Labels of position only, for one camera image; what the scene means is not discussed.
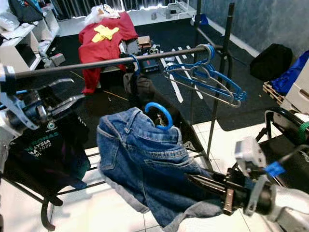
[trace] hanger hook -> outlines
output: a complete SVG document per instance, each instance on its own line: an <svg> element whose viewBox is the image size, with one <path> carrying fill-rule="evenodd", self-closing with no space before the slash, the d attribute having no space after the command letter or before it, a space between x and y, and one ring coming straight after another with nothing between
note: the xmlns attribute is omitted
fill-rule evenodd
<svg viewBox="0 0 309 232"><path fill-rule="evenodd" d="M139 61L137 60L137 58L136 58L135 55L129 55L129 56L132 57L132 58L135 60L135 62L137 63L136 75L139 76L139 74L140 74L140 63L139 63Z"/></svg>
<svg viewBox="0 0 309 232"><path fill-rule="evenodd" d="M173 126L173 119L172 119L172 116L170 115L170 113L168 112L168 110L167 110L165 107L163 107L162 105L160 105L160 104L158 104L158 103L156 103L156 102L150 102L150 103L148 103L148 104L145 106L145 112L146 112L146 113L149 112L149 108L150 108L150 107L155 107L155 108L161 110L161 111L165 114L166 118L167 118L168 121L169 121L169 124L168 124L167 126L163 127L163 126L161 126L161 125L158 125L157 128L159 128L159 129L161 129L161 130L164 130L164 131L169 130L169 129Z"/></svg>
<svg viewBox="0 0 309 232"><path fill-rule="evenodd" d="M201 62L201 65L207 65L210 63L210 61L214 58L214 55L215 55L215 50L214 50L214 47L211 46L210 44L199 44L197 47L203 47L205 50L208 51L208 58L206 60L206 62Z"/></svg>

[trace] clothing rack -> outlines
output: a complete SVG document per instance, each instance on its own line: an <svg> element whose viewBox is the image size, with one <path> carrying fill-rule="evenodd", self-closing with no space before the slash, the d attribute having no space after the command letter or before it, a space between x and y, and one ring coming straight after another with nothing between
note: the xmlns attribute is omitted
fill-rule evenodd
<svg viewBox="0 0 309 232"><path fill-rule="evenodd" d="M199 34L202 35L209 43L216 49L216 51L219 52L221 55L221 63L220 63L220 72L224 72L225 68L225 60L227 59L228 61L228 74L227 76L231 78L232 75L232 57L229 54L228 51L228 41L229 41L229 36L231 32L231 24L232 24L232 18L233 18L233 11L234 11L234 3L231 3L229 5L229 14L227 17L227 23L226 23L226 29L225 29L225 38L224 38L224 44L223 46L216 45L211 39L199 28L199 21L200 21L200 8L201 8L201 0L197 1L197 15L195 18L195 29L196 29L196 34L195 34L195 47L198 45L198 36ZM185 54L197 54L197 53L203 53L205 52L205 48L203 47L196 47L196 48L191 48L187 50L179 50L179 51L172 51L172 52L165 52L165 53L160 53L160 54L152 54L152 55L147 55L147 56L138 56L136 59L138 61L143 61L143 60L150 60L150 59L159 59L159 58L166 58L166 57L172 57L172 56L179 56L179 55L185 55ZM54 68L49 68L49 69L41 69L41 70L34 70L34 71L28 71L28 72L19 72L15 74L16 79L23 79L23 78L31 78L33 76L43 76L47 74L54 74L54 73L59 73L62 71L71 71L71 70L80 70L80 69L91 69L91 68L99 68L99 67L108 67L108 66L114 66L118 64L128 64L134 62L135 59L132 57L127 57L127 58L119 58L119 59L111 59L111 60L105 60L105 61L99 61L99 62L93 62L93 63L86 63L86 64L75 64L75 65L68 65L68 66L61 66L61 67L54 67ZM194 56L194 63L197 61L197 56ZM191 90L191 125L192 125L192 119L193 119L193 90ZM211 162L209 160L209 153L210 153L210 147L211 147L211 140L212 140L212 134L213 134L213 128L214 128L214 122L216 119L216 112L217 112L217 107L218 107L218 101L215 100L214 105L213 105L213 112L212 112L212 120L211 120L211 133L209 137L209 143L208 143L208 149L207 153L205 150L202 150L198 155L195 155L194 158L197 157L203 157L205 160L205 163L212 171L212 166ZM87 157L92 157L99 155L99 153L95 153L92 155L88 155ZM89 168L87 171L91 171L97 169L97 167L92 167ZM78 189L71 189L67 191L61 191L56 194L53 198L43 198L41 199L40 197L36 196L29 190L27 190L25 187L23 187L21 184L10 181L8 181L10 184L12 184L14 187L18 188L28 196L32 197L33 199L37 200L38 202L42 203L42 209L41 209L41 221L43 226L48 230L48 231L54 231L55 226L52 225L48 219L47 215L47 208L48 208L48 203L52 203L53 205L56 206L61 206L63 202L57 197L59 195L67 194L67 193L72 193L76 191L80 191ZM97 185L104 184L105 181L100 181L91 185L87 185L83 189L91 188Z"/></svg>

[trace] gray wall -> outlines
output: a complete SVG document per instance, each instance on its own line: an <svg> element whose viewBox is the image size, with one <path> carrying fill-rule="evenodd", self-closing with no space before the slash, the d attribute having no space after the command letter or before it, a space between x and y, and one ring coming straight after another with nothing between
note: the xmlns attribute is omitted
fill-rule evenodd
<svg viewBox="0 0 309 232"><path fill-rule="evenodd" d="M202 12L225 27L227 0L202 0ZM308 0L234 0L232 33L261 52L272 43L292 49L295 56L309 50ZM196 8L197 0L192 0Z"/></svg>

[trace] black floor mat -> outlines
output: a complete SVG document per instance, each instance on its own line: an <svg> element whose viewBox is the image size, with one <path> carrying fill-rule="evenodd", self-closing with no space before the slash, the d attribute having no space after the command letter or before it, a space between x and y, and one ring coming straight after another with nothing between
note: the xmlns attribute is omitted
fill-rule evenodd
<svg viewBox="0 0 309 232"><path fill-rule="evenodd" d="M194 46L194 35L195 31L190 26L189 19L183 19L178 21L163 22L151 25L137 26L136 32L140 36L150 35L151 39L156 44L161 45L161 49L165 52L171 51L173 48L178 50L178 47L186 49L186 46ZM222 44L223 37L220 33L214 30L210 26L203 26L203 31L217 44ZM204 39L200 37L200 43L206 43ZM78 35L65 36L56 38L51 45L47 54L49 56L54 55L58 52L64 54L66 61L61 64L70 65L79 63L78 48L80 43L78 41ZM265 109L277 106L275 101L272 100L266 93L262 91L262 81L259 81L249 75L248 64L253 59L245 50L240 49L233 43L230 43L229 50L232 55L241 61L245 62L244 65L238 61L234 61L233 80L236 81L245 91L248 93L248 99L244 102L240 108L234 109L224 104L219 104L218 108L218 121L220 126L226 130L235 130L264 121ZM186 55L187 59L183 59L180 56L182 62L192 63L193 58L190 54ZM202 59L203 55L198 55L198 59ZM218 69L220 57L217 55L213 61L213 64ZM49 82L57 80L59 78L72 78L75 84L72 86L66 86L62 88L65 96L80 94L84 88L84 81L82 77L82 71L67 71L57 73L54 75L41 76L32 78L31 80L23 80L19 83L20 88L28 87L40 87ZM156 88L169 99L185 116L187 120L190 120L190 99L191 90L178 85L181 95L184 99L182 103L176 98L174 89L172 88L171 82L166 79L161 72L152 73L149 75ZM109 78L113 79L109 74L104 74L104 81ZM108 91L126 98L124 89L121 86L112 85L108 88ZM193 94L193 123L199 123L211 120L211 109L213 100L208 97L204 97L201 100L197 94ZM101 92L87 96L84 102L77 108L77 113L83 118L85 123L90 128L89 141L86 143L86 148L97 146L96 143L96 128L98 125L99 118L103 115L114 114L127 110L129 108L128 101L121 99L112 94Z"/></svg>

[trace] blue bag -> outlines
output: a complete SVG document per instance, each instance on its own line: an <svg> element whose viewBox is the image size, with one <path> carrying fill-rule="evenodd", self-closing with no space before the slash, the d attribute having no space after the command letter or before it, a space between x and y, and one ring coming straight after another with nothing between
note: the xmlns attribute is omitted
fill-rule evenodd
<svg viewBox="0 0 309 232"><path fill-rule="evenodd" d="M290 88L292 87L293 83L298 78L300 72L302 71L303 67L305 66L307 60L309 58L309 51L306 51L302 54L297 61L288 69L288 71L284 72L281 77L273 80L272 86L273 88L282 95L286 95Z"/></svg>

